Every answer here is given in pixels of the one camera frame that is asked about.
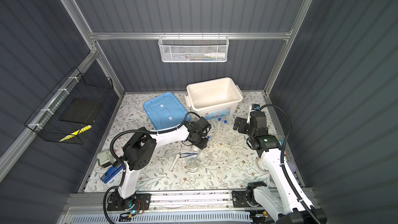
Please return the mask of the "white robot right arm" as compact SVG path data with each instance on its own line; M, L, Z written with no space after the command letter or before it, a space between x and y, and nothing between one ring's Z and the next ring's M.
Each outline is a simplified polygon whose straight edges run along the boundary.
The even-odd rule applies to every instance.
M262 111L265 107L252 104L248 117L237 117L233 129L248 136L246 144L257 152L261 163L269 171L279 197L271 193L265 182L260 181L248 184L247 202L262 206L277 224L325 224L327 217L324 210L313 205L285 161L288 142L280 142L276 136L269 134L266 115Z

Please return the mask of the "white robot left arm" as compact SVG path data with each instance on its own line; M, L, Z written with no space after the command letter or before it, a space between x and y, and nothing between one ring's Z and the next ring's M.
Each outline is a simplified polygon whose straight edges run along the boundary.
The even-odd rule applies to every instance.
M117 189L122 199L127 199L136 193L136 184L140 171L149 164L156 149L174 143L190 142L203 150L208 143L208 133L211 124L200 117L197 121L183 120L178 126L149 131L146 128L127 130L117 134L111 141L109 149L113 158L122 165L122 179ZM119 157L114 149L116 140L124 135L133 134L123 147L123 155Z

